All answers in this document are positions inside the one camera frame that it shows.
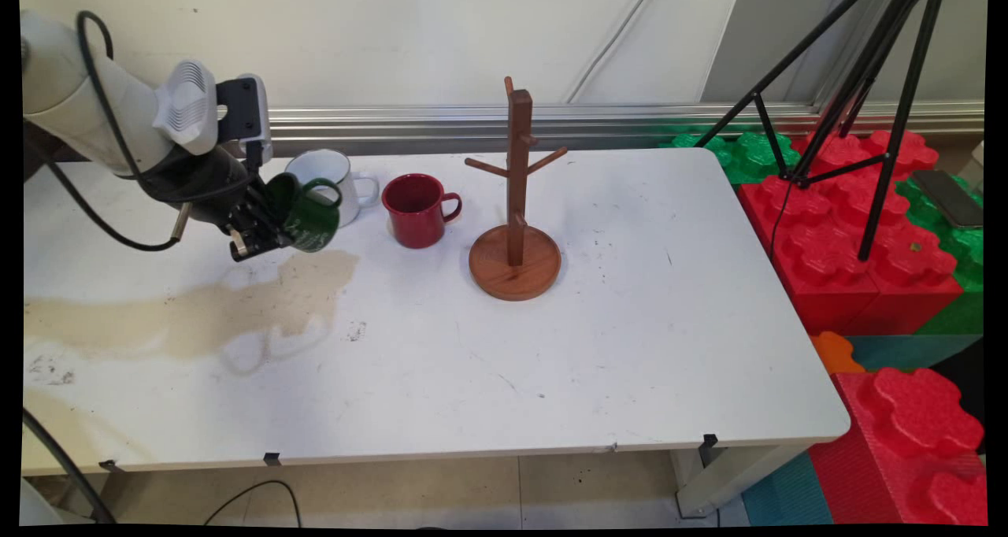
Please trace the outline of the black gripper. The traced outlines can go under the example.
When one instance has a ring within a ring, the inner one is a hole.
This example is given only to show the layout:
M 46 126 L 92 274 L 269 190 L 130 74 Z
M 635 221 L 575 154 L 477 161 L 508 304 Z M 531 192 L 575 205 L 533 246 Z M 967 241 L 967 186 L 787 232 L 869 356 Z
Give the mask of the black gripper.
M 154 167 L 140 173 L 140 179 L 156 200 L 176 209 L 191 204 L 192 218 L 229 232 L 231 256 L 241 263 L 293 244 L 282 217 L 264 195 L 251 190 L 260 167 L 259 145 L 251 147 L 245 163 L 223 146 L 192 154 L 173 145 Z

